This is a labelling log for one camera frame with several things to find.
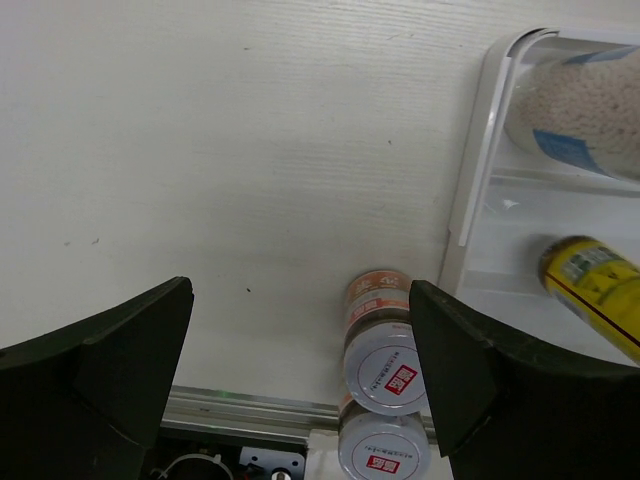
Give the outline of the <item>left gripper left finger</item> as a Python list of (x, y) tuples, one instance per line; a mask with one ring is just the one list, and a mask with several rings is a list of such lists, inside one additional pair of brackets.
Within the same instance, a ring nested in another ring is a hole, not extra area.
[(136, 479), (156, 442), (194, 293), (172, 278), (1, 351), (4, 479)]

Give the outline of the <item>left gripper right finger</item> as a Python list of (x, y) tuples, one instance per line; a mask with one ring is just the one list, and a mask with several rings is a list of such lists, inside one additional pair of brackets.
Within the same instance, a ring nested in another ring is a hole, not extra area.
[(639, 371), (555, 346), (415, 281), (410, 321), (457, 479), (635, 479)]

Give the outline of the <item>dark spice jar red label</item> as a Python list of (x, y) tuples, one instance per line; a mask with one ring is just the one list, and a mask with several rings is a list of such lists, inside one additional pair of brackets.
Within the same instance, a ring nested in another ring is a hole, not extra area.
[(354, 401), (380, 415), (428, 408), (409, 319), (411, 283), (401, 272), (373, 270), (346, 289), (343, 378)]

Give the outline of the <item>tan spice jar red label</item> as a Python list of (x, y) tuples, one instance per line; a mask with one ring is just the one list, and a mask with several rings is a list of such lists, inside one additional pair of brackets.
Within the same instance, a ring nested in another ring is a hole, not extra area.
[(338, 407), (338, 458), (350, 479), (424, 479), (431, 450), (422, 418), (371, 412), (351, 395)]

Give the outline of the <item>yellow label bottle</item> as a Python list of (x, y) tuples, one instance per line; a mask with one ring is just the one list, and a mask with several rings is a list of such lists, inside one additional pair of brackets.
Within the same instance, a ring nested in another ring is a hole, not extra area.
[(639, 362), (639, 266), (590, 236), (567, 236), (538, 260), (546, 292)]

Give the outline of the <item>blue label bead jar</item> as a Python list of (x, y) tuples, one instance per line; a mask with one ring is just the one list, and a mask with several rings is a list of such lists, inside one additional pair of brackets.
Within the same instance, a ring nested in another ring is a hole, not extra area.
[(639, 48), (555, 60), (516, 83), (505, 130), (525, 151), (639, 181)]

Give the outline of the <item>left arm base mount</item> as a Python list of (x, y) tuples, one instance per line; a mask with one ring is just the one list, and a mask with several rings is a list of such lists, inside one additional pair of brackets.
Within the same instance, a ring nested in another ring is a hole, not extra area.
[(148, 451), (141, 479), (302, 479), (307, 448), (254, 438), (166, 430)]

